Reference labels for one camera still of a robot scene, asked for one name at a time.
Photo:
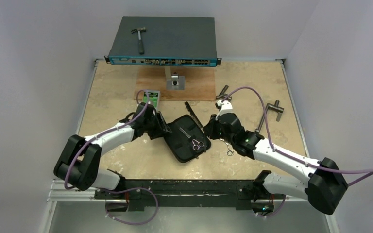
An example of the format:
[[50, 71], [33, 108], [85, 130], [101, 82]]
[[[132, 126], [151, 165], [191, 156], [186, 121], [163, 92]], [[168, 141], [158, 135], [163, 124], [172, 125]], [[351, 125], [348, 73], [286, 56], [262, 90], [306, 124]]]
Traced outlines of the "grey network switch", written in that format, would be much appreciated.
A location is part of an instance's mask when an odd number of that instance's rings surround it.
[[[135, 28], [145, 27], [145, 52], [138, 53]], [[215, 20], [212, 17], [123, 16], [106, 62], [112, 65], [217, 67]]]

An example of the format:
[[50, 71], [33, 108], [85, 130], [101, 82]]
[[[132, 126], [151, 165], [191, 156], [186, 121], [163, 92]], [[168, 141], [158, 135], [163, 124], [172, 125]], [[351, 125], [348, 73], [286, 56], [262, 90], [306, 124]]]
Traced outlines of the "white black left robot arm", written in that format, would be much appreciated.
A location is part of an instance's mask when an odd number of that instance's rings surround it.
[[106, 189], [115, 199], [125, 194], [124, 177], [101, 169], [101, 157], [123, 144], [147, 134], [151, 140], [171, 133], [162, 114], [153, 105], [142, 102], [135, 112], [111, 128], [90, 136], [72, 135], [54, 167], [54, 175], [64, 181], [64, 188], [85, 191], [91, 187]]

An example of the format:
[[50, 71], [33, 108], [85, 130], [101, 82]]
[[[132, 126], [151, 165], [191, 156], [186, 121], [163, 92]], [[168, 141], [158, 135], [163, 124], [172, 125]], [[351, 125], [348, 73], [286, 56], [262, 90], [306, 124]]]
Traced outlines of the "brown wooden board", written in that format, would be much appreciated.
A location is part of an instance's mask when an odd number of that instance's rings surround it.
[[213, 101], [216, 96], [215, 69], [213, 67], [171, 67], [172, 73], [184, 76], [183, 90], [172, 90], [167, 85], [165, 71], [159, 66], [141, 66], [138, 69], [133, 99], [139, 90], [160, 91], [161, 100]]

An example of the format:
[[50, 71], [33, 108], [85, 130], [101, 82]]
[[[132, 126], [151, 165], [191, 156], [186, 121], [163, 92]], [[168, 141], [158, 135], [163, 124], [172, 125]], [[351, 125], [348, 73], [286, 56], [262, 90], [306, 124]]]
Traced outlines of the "silver thinning scissors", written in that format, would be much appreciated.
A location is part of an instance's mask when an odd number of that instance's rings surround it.
[[194, 151], [198, 151], [205, 147], [204, 142], [198, 141], [197, 139], [193, 138], [190, 134], [188, 134], [183, 128], [179, 127], [179, 131], [181, 131], [192, 143], [192, 149]]

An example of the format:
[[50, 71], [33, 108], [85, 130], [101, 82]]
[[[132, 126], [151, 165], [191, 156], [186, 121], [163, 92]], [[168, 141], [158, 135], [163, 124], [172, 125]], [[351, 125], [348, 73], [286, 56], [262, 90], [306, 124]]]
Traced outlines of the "green grey device box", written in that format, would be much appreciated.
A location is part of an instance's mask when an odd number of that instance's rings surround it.
[[135, 98], [137, 103], [145, 102], [154, 106], [156, 111], [159, 111], [161, 92], [158, 90], [139, 90]]

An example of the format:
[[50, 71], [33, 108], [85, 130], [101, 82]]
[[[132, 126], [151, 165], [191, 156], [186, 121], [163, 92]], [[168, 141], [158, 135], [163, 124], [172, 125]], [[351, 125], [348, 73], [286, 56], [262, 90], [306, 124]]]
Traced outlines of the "small grey hammer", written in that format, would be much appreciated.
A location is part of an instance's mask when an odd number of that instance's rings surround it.
[[143, 32], [146, 32], [146, 28], [145, 27], [135, 28], [135, 29], [131, 30], [131, 34], [137, 33], [137, 37], [138, 37], [138, 53], [141, 54], [141, 55], [143, 55], [144, 52], [145, 52], [144, 44], [143, 44], [142, 36], [141, 36]]

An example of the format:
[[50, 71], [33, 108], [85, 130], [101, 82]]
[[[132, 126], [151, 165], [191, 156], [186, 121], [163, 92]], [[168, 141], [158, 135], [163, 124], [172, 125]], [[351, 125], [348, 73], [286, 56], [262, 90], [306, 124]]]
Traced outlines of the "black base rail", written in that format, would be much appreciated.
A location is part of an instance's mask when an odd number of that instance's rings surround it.
[[281, 194], [270, 194], [254, 180], [145, 180], [127, 179], [115, 194], [98, 189], [95, 198], [122, 201], [122, 210], [143, 211], [145, 207], [218, 207], [273, 212]]

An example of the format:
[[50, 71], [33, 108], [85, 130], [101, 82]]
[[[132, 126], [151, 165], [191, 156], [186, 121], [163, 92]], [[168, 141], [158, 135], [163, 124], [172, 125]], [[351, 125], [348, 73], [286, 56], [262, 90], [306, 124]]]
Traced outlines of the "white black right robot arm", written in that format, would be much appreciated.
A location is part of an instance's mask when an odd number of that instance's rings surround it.
[[308, 201], [324, 214], [332, 215], [349, 187], [333, 160], [324, 158], [319, 161], [270, 145], [259, 132], [246, 130], [234, 113], [212, 114], [203, 131], [212, 140], [226, 141], [239, 155], [287, 173], [279, 175], [269, 170], [261, 171], [253, 181], [255, 200], [272, 194], [293, 196]]

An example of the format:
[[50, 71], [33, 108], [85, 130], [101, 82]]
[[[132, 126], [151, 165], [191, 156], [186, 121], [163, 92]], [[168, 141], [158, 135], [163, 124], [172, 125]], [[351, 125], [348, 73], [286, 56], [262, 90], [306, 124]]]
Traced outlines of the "silver straight scissors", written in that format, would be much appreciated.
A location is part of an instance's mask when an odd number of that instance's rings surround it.
[[227, 156], [233, 156], [235, 152], [230, 148], [230, 144], [227, 143], [227, 142], [224, 142], [224, 143], [225, 143], [226, 146], [227, 146], [227, 152], [226, 152], [226, 155], [227, 155]]

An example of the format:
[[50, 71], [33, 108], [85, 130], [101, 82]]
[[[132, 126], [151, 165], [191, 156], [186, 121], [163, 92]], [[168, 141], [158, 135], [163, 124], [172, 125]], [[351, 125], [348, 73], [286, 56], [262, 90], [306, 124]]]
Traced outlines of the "black hair comb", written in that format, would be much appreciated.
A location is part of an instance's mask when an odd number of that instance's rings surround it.
[[195, 112], [191, 108], [188, 101], [184, 102], [184, 105], [189, 112], [190, 116], [192, 117], [193, 121], [198, 125], [198, 127], [201, 129], [203, 127], [202, 123], [199, 121], [198, 117], [196, 116]]

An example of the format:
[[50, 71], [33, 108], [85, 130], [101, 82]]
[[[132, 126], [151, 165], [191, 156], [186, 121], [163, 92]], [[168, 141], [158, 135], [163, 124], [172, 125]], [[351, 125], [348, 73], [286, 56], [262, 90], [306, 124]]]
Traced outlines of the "metal bracket stand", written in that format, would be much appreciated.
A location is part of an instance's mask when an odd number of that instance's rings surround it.
[[166, 76], [166, 89], [171, 91], [181, 91], [185, 89], [185, 77], [178, 73], [171, 72], [170, 66], [164, 66]]

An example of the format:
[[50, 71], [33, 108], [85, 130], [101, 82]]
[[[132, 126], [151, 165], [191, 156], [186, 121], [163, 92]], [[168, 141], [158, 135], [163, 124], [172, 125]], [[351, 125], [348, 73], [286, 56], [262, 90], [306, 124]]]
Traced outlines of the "black zipper tool case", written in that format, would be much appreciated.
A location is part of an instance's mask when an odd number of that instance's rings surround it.
[[[198, 158], [201, 154], [207, 152], [212, 146], [210, 140], [189, 115], [183, 115], [175, 119], [173, 122], [168, 123], [168, 126], [171, 129], [171, 132], [164, 136], [164, 140], [174, 157], [180, 163], [186, 163], [194, 158]], [[205, 147], [198, 151], [194, 151], [192, 149], [191, 141], [181, 131], [179, 131], [179, 127], [183, 128], [193, 138], [204, 142]]]

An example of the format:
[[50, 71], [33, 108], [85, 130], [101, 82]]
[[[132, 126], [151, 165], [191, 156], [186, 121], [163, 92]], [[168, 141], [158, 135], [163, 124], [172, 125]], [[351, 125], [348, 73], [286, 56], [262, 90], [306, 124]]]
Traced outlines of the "aluminium table frame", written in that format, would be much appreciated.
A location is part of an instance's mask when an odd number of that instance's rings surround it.
[[[141, 66], [114, 66], [98, 62], [92, 87], [79, 127], [79, 134], [98, 133], [117, 123], [136, 108], [133, 99]], [[229, 62], [215, 69], [216, 95], [225, 86], [240, 88], [232, 105], [242, 124], [254, 130], [261, 118], [256, 89], [265, 102], [280, 100], [285, 111], [280, 121], [270, 112], [273, 142], [296, 153], [309, 155], [292, 93], [281, 61]], [[161, 100], [159, 110], [170, 122], [185, 115], [185, 101]], [[189, 101], [200, 122], [206, 124], [216, 112], [213, 101]], [[128, 178], [251, 179], [271, 165], [239, 155], [227, 156], [227, 146], [214, 141], [198, 159], [182, 164], [172, 155], [162, 138], [146, 135], [112, 150], [101, 160], [102, 168], [115, 170]], [[270, 219], [259, 219], [251, 211], [234, 208], [160, 207], [145, 225], [125, 225], [109, 219], [104, 201], [94, 198], [94, 190], [65, 190], [60, 181], [52, 183], [47, 204], [45, 233], [332, 233], [331, 217], [317, 212], [307, 202], [289, 197], [280, 212]]]

